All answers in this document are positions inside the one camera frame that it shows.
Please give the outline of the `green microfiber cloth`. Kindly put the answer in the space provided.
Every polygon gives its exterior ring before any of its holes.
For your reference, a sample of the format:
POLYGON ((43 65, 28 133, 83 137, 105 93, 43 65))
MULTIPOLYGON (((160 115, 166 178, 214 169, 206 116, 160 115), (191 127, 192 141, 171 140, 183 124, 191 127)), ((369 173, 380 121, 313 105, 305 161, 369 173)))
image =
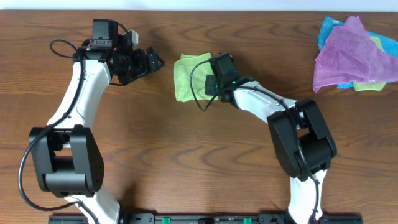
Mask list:
MULTIPOLYGON (((184 103, 194 100, 190 88, 190 74, 197 64, 211 57, 211 53, 201 55, 181 54, 180 59, 174 63, 175 98, 178 102, 184 103)), ((197 100, 210 100, 210 96, 205 95, 205 80, 207 75, 212 74, 213 71, 209 63, 199 65, 195 69, 192 77, 192 87, 197 100)))

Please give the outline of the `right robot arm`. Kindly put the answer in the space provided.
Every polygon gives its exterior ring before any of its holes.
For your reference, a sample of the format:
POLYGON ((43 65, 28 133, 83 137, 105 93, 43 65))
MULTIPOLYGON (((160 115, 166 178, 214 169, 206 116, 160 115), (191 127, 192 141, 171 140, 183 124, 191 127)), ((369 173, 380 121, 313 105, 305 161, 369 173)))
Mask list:
POLYGON ((288 214, 294 223, 318 223, 323 180, 336 145, 318 105, 281 97, 250 77, 207 75, 205 93, 265 122, 280 166, 290 177, 288 214))

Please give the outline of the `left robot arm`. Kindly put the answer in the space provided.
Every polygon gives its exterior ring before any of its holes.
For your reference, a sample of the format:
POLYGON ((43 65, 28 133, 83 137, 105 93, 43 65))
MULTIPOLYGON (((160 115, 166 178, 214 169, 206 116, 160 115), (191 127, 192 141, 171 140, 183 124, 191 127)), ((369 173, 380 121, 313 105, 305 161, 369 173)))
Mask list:
POLYGON ((32 156, 41 191, 77 206, 88 223, 122 223, 120 204, 103 186, 104 160, 91 129, 113 76, 124 86, 165 63, 152 47, 81 46, 72 60, 73 75, 61 105, 46 126, 31 129, 25 153, 32 156))

